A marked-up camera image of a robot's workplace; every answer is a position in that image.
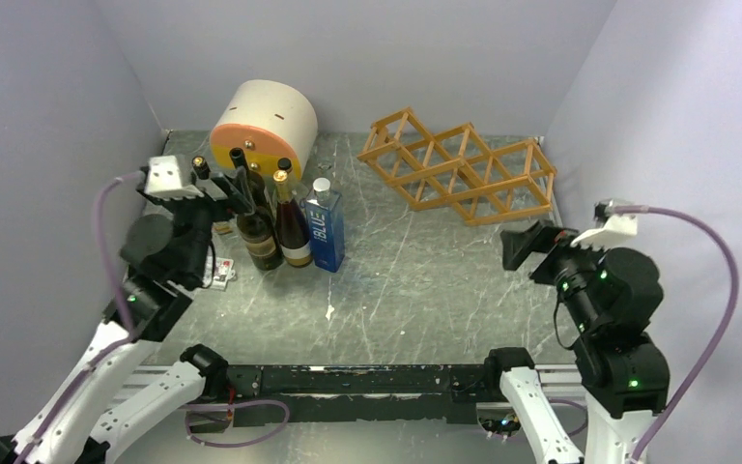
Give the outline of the dark green wine bottle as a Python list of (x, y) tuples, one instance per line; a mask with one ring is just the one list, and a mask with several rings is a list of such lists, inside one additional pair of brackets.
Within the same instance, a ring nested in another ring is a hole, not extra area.
[(245, 170), (255, 204), (258, 207), (265, 208), (270, 213), (271, 204), (269, 202), (265, 181), (259, 173), (253, 171), (249, 167), (244, 150), (240, 147), (231, 149), (229, 152), (229, 158), (236, 168), (242, 167)]

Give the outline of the clear bottle black cap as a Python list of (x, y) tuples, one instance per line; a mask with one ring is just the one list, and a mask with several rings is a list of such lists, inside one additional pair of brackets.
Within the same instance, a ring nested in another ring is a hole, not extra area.
[[(195, 175), (201, 181), (202, 187), (209, 184), (211, 179), (211, 168), (203, 156), (195, 156), (192, 161), (192, 168)], [(215, 221), (213, 231), (220, 236), (228, 235), (234, 232), (229, 219)]]

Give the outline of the dark bottle gold foil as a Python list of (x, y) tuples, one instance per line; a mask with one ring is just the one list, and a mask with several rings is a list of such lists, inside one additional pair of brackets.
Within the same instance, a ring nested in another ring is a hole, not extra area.
[(308, 226), (294, 198), (285, 170), (276, 170), (274, 181), (275, 232), (285, 261), (292, 267), (303, 268), (313, 261)]

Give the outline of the blue labelled clear bottle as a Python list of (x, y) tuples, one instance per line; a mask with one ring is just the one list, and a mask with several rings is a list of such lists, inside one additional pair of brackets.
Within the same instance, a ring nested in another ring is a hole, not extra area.
[(305, 213), (315, 265), (336, 273), (345, 257), (343, 201), (326, 177), (312, 183), (305, 199)]

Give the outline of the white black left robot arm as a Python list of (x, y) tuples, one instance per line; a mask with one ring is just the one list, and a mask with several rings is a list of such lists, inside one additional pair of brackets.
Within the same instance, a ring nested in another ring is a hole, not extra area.
[(0, 463), (113, 463), (180, 407), (227, 393), (227, 362), (195, 345), (154, 384), (118, 406), (112, 399), (191, 305), (212, 262), (216, 222), (256, 205), (243, 168), (229, 174), (142, 168), (137, 191), (165, 208), (138, 218), (120, 257), (126, 278), (107, 277), (114, 297), (65, 382), (19, 431), (0, 437)]

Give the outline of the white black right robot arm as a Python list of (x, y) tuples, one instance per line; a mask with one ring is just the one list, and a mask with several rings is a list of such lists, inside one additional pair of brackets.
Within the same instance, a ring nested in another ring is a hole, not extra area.
[(569, 349), (585, 389), (585, 450), (561, 425), (526, 349), (494, 349), (485, 361), (484, 391), (507, 400), (538, 463), (635, 463), (644, 431), (666, 408), (670, 370), (645, 331), (664, 292), (653, 260), (624, 246), (637, 233), (637, 219), (622, 216), (584, 232), (537, 221), (500, 233), (507, 271), (543, 254), (529, 278), (556, 290), (578, 331)]

